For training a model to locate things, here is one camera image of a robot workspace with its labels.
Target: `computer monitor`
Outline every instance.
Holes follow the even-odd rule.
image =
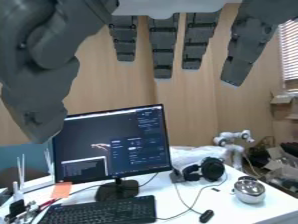
[[[121,178],[172,170],[163,105],[71,115],[54,138],[56,182],[73,184],[115,179],[117,198],[136,196],[137,181]]]

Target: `black keyboard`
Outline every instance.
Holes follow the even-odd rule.
[[[40,224],[143,224],[156,222],[155,196],[77,205],[54,205]]]

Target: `cable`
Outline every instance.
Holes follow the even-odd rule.
[[[197,204],[199,197],[200,197],[203,191],[204,191],[207,188],[209,188],[209,187],[220,187],[220,186],[226,182],[226,180],[228,180],[228,174],[226,174],[226,178],[225,178],[225,180],[224,180],[220,184],[213,184],[213,185],[209,185],[209,186],[203,187],[203,188],[200,189],[200,191],[199,191],[196,200],[195,200],[193,205],[192,205],[191,207],[187,205],[187,203],[184,202],[184,200],[183,200],[183,198],[181,198],[181,196],[180,196],[180,200],[181,200],[181,202],[184,203],[184,205],[188,207],[188,210],[184,211],[184,212],[181,212],[179,215],[175,215],[175,216],[169,217],[169,218],[157,218],[157,219],[160,219],[160,220],[165,220],[165,221],[167,221],[167,220],[171,220],[171,219],[175,219],[175,218],[180,217],[181,215],[184,215],[184,214],[188,213],[189,211],[195,211],[195,210],[193,210],[193,207],[195,207],[195,205]]]
[[[250,160],[249,160],[248,156],[245,155],[244,157],[245,157],[245,159],[246,159],[246,161],[248,161],[248,163],[249,163],[249,166],[250,166],[250,169],[253,170],[253,173],[257,175],[257,178],[260,178],[261,175],[260,175],[258,172],[254,170],[254,167],[253,167],[253,165],[252,165],[252,163],[250,163]]]
[[[185,205],[185,207],[187,207],[188,209],[191,209],[191,210],[192,210],[195,213],[197,213],[199,215],[203,215],[201,212],[197,212],[195,209],[192,209],[192,208],[187,205],[187,203],[184,202],[184,199],[183,199],[183,197],[181,197],[181,195],[180,195],[180,191],[179,191],[177,184],[175,184],[175,188],[176,188],[176,192],[177,192],[180,201],[183,202],[183,204]]]
[[[77,194],[77,193],[80,193],[80,192],[83,192],[83,191],[85,191],[85,190],[88,190],[88,189],[91,189],[91,188],[93,188],[93,187],[100,187],[101,185],[93,185],[93,186],[91,186],[91,187],[88,187],[88,188],[84,188],[84,189],[81,189],[81,190],[79,190],[79,191],[75,191],[73,193],[71,193],[70,194],[70,196],[71,195],[73,195],[73,194]],[[58,201],[60,201],[63,198],[59,198],[52,204],[50,204],[50,205],[47,205],[44,208],[43,208],[43,210],[39,212],[39,214],[35,216],[35,218],[31,220],[31,223],[30,224],[32,224],[34,223],[34,221],[36,220],[36,218],[39,217],[39,215],[40,215],[40,213],[50,207],[50,206],[52,206]]]

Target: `headphones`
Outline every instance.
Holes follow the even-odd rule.
[[[199,181],[201,177],[204,177],[207,180],[215,182],[221,178],[224,173],[224,162],[220,159],[212,157],[208,157],[203,161],[201,166],[192,165],[183,170],[183,176],[187,181]]]

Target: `wall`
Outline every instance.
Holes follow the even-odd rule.
[[[245,84],[230,88],[220,82],[228,55],[230,26],[238,4],[225,6],[200,71],[181,69],[185,14],[180,19],[173,78],[155,82],[147,18],[140,17],[136,62],[117,62],[105,27],[80,46],[79,77],[66,99],[71,114],[164,103],[171,143],[205,145],[224,130],[252,129],[260,140],[273,135],[270,92],[281,84],[277,36],[256,63]],[[0,103],[0,144],[27,141]]]

